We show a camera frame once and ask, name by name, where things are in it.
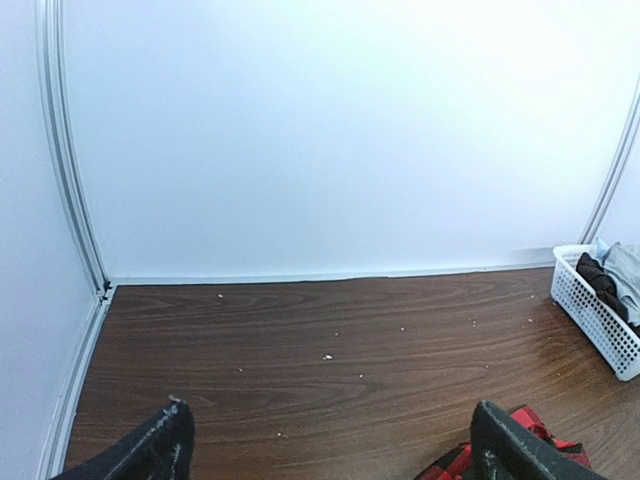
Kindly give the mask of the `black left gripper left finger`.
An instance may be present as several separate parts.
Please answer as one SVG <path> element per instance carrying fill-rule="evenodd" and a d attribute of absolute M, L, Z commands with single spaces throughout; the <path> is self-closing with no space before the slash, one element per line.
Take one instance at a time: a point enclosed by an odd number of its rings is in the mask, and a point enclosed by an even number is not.
<path fill-rule="evenodd" d="M 59 480 L 188 479 L 195 446 L 189 405 L 172 397 L 110 448 L 57 476 Z"/>

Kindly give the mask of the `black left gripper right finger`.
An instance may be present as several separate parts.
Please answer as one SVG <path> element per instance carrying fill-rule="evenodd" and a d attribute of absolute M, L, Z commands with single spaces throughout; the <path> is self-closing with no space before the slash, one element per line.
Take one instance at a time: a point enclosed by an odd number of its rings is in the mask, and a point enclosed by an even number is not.
<path fill-rule="evenodd" d="M 490 401 L 480 401 L 470 425 L 476 479 L 603 479 L 561 455 Z"/>

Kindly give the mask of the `red black plaid shirt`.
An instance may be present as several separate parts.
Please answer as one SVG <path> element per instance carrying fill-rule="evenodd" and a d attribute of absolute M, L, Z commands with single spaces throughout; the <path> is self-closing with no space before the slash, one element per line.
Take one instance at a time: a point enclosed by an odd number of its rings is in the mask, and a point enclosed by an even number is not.
<path fill-rule="evenodd" d="M 482 401 L 470 439 L 441 456 L 419 479 L 596 479 L 580 443 L 557 439 L 528 406 L 509 413 Z"/>

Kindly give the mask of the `white plastic laundry basket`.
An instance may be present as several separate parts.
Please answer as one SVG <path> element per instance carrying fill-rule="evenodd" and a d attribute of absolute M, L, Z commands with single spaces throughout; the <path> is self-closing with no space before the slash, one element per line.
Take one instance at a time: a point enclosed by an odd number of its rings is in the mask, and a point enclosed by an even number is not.
<path fill-rule="evenodd" d="M 554 247 L 555 267 L 550 295 L 599 351 L 620 381 L 639 376 L 639 336 L 577 272 L 583 253 L 592 258 L 593 244 Z"/>

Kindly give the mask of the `grey shirt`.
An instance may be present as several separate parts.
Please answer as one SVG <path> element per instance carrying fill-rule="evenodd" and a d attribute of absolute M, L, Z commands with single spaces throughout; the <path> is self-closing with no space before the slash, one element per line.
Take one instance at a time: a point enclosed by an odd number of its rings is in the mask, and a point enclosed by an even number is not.
<path fill-rule="evenodd" d="M 619 242 L 609 248 L 603 257 L 604 270 L 617 288 L 618 298 L 627 308 L 627 322 L 639 326 L 639 246 Z"/>

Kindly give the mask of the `light blue shirt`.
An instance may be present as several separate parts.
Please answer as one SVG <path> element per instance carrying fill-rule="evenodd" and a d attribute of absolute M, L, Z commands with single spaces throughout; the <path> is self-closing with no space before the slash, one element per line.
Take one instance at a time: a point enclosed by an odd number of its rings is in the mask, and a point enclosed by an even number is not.
<path fill-rule="evenodd" d="M 604 263 L 609 249 L 610 245 L 605 240 L 601 237 L 596 238 L 596 259 L 599 263 Z"/>

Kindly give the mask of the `aluminium corner post right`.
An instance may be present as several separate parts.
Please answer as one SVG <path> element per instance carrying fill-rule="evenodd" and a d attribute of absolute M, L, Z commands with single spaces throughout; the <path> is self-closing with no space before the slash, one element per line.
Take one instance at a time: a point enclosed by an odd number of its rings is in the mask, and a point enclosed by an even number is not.
<path fill-rule="evenodd" d="M 596 237 L 627 168 L 638 130 L 639 79 L 636 79 L 622 132 L 594 207 L 579 236 L 579 244 L 589 244 Z"/>

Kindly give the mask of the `aluminium corner post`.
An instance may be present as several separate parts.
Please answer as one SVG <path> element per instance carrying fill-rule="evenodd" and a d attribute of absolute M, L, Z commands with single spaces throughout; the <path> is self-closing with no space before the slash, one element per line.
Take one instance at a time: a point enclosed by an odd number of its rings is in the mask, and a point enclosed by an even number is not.
<path fill-rule="evenodd" d="M 110 280 L 91 224 L 69 111 L 63 3 L 37 1 L 35 7 L 39 87 L 58 191 L 89 289 L 98 299 L 104 300 Z"/>
<path fill-rule="evenodd" d="M 589 244 L 596 237 L 627 168 L 638 130 L 639 79 L 636 79 L 622 132 L 594 207 L 579 236 L 579 244 Z"/>

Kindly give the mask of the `aluminium corner post left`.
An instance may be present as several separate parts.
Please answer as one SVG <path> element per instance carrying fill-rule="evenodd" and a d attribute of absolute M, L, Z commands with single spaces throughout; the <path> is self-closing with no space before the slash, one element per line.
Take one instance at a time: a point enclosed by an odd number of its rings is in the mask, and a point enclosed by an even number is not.
<path fill-rule="evenodd" d="M 69 111 L 63 3 L 37 1 L 35 7 L 39 87 L 58 191 L 89 289 L 98 299 L 104 300 L 110 280 L 91 224 Z"/>

